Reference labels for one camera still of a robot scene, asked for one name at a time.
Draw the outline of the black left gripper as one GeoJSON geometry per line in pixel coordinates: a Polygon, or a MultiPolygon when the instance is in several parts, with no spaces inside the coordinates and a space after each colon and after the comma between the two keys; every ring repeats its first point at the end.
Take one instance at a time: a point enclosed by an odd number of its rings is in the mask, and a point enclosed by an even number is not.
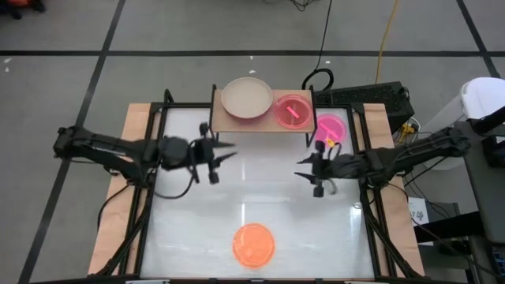
{"type": "Polygon", "coordinates": [[[220,166],[226,159],[236,155],[236,152],[225,154],[215,158],[213,149],[217,148],[233,148],[235,144],[217,141],[207,122],[202,122],[199,126],[200,138],[194,141],[192,153],[192,178],[196,183],[200,182],[199,174],[196,166],[207,163],[209,182],[214,185],[219,182],[219,176],[215,171],[217,166],[220,166]]]}

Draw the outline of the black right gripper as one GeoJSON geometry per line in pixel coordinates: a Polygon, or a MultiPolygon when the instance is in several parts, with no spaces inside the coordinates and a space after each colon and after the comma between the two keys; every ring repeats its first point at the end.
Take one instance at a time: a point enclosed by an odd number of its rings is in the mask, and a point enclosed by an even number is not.
{"type": "Polygon", "coordinates": [[[325,143],[323,141],[317,140],[315,143],[316,154],[312,153],[308,158],[297,162],[297,164],[313,163],[313,174],[305,174],[300,172],[295,172],[296,175],[305,178],[310,184],[315,184],[316,186],[313,190],[314,197],[323,197],[325,192],[330,195],[335,195],[335,182],[328,177],[326,172],[328,166],[328,160],[324,158],[325,143]]]}

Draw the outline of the beige plate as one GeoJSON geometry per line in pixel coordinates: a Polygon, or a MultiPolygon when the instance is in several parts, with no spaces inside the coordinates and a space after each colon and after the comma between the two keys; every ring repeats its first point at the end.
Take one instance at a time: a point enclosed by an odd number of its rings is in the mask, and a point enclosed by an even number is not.
{"type": "Polygon", "coordinates": [[[273,103],[273,91],[262,80],[241,77],[231,81],[221,92],[224,109],[237,118],[257,118],[273,103]]]}

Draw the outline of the translucent coral pink plate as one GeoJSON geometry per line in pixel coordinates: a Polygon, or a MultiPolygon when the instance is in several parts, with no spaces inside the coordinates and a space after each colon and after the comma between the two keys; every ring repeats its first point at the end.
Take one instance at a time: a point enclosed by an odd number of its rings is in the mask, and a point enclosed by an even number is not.
{"type": "Polygon", "coordinates": [[[302,129],[309,124],[312,107],[300,95],[284,95],[274,105],[276,121],[288,129],[302,129]]]}

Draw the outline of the wooden shelf board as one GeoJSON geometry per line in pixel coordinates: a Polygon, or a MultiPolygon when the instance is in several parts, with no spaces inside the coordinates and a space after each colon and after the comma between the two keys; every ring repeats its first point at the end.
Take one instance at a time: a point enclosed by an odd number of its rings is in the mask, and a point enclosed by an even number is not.
{"type": "Polygon", "coordinates": [[[211,95],[211,113],[209,127],[213,133],[304,133],[305,145],[312,143],[317,130],[316,108],[314,104],[313,86],[309,90],[274,90],[273,103],[270,109],[257,118],[243,119],[229,114],[221,102],[222,89],[213,85],[211,95]],[[274,105],[284,95],[300,95],[309,101],[312,107],[312,117],[309,124],[302,129],[288,129],[281,126],[275,119],[274,105]]]}

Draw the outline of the black computer tower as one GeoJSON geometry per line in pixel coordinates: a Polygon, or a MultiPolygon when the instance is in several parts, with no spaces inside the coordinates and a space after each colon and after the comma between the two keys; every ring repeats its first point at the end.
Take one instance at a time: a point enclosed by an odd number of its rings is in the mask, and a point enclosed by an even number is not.
{"type": "Polygon", "coordinates": [[[409,90],[399,81],[318,91],[315,92],[315,100],[319,107],[347,103],[382,103],[392,133],[398,131],[415,114],[410,103],[409,90]]]}

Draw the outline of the translucent orange plate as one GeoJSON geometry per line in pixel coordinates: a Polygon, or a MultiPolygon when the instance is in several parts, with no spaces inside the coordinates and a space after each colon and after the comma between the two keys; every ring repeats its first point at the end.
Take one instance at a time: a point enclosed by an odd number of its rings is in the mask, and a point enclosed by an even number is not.
{"type": "Polygon", "coordinates": [[[232,252],[239,264],[251,269],[267,265],[275,254],[275,238],[260,223],[240,227],[232,240],[232,252]]]}

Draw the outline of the printed white paper sheet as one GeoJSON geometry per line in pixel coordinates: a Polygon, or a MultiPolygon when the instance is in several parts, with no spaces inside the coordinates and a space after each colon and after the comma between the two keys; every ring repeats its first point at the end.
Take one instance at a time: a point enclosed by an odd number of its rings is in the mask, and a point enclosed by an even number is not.
{"type": "Polygon", "coordinates": [[[410,196],[408,199],[408,206],[414,226],[429,223],[425,199],[410,196]]]}

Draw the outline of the grey side desk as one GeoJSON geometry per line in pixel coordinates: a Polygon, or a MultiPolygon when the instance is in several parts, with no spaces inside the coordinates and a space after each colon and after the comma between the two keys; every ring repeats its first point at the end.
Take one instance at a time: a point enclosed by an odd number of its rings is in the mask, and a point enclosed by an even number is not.
{"type": "Polygon", "coordinates": [[[505,168],[488,165],[481,143],[484,137],[468,121],[458,121],[454,127],[471,143],[464,160],[487,239],[505,244],[505,168]]]}

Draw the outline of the white plastic cover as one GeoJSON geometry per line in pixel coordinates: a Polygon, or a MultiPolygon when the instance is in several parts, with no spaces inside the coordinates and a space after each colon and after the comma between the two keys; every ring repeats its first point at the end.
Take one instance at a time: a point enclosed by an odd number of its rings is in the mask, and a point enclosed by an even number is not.
{"type": "Polygon", "coordinates": [[[460,91],[467,118],[479,119],[505,107],[505,80],[478,77],[465,83],[460,91]]]}

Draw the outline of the orange and black floor item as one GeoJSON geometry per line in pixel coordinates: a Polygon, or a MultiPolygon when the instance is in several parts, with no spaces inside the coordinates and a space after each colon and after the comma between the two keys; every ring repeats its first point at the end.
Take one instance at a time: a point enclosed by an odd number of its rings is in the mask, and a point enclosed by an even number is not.
{"type": "Polygon", "coordinates": [[[42,0],[0,0],[0,15],[10,15],[14,20],[22,18],[20,9],[30,8],[37,12],[45,12],[46,6],[42,0]]]}

